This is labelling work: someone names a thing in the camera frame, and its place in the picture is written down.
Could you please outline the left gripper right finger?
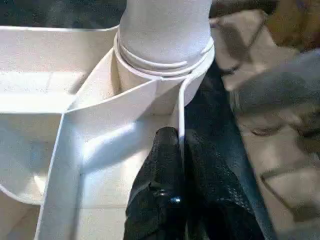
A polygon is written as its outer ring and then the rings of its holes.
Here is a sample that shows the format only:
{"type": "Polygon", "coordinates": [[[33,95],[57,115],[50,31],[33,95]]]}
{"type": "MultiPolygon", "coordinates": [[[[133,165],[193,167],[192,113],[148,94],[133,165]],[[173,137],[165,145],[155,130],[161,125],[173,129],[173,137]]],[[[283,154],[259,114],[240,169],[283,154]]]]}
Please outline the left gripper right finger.
{"type": "Polygon", "coordinates": [[[235,173],[213,142],[194,130],[185,133],[186,180],[195,213],[210,240],[261,240],[263,233],[235,173]]]}

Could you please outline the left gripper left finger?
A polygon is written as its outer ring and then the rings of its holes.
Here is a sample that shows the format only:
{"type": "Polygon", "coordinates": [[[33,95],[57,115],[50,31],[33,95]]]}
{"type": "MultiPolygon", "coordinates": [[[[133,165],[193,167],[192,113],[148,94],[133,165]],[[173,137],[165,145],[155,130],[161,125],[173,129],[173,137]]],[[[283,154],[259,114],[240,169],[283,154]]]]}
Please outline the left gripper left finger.
{"type": "Polygon", "coordinates": [[[125,240],[182,240],[187,220],[178,132],[160,128],[139,169],[125,210],[125,240]]]}

